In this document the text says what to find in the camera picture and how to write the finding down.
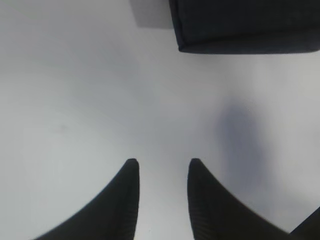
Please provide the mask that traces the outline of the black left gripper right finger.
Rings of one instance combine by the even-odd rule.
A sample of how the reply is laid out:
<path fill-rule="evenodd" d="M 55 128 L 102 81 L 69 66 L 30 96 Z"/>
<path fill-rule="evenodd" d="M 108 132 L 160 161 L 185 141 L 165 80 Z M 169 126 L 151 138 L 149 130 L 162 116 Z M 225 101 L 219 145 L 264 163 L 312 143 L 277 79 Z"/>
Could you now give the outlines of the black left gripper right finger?
<path fill-rule="evenodd" d="M 317 209 L 292 232 L 285 232 L 234 197 L 198 158 L 187 176 L 190 224 L 196 240 L 318 240 Z"/>

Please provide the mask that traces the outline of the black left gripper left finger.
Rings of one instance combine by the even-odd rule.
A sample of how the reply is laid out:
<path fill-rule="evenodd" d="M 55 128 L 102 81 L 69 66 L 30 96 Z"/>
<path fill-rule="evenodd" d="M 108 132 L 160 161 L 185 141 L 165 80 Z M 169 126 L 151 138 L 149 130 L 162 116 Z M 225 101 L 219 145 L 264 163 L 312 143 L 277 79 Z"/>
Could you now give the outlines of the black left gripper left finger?
<path fill-rule="evenodd" d="M 140 168 L 128 159 L 110 183 L 87 205 L 40 240 L 132 240 L 140 200 Z"/>

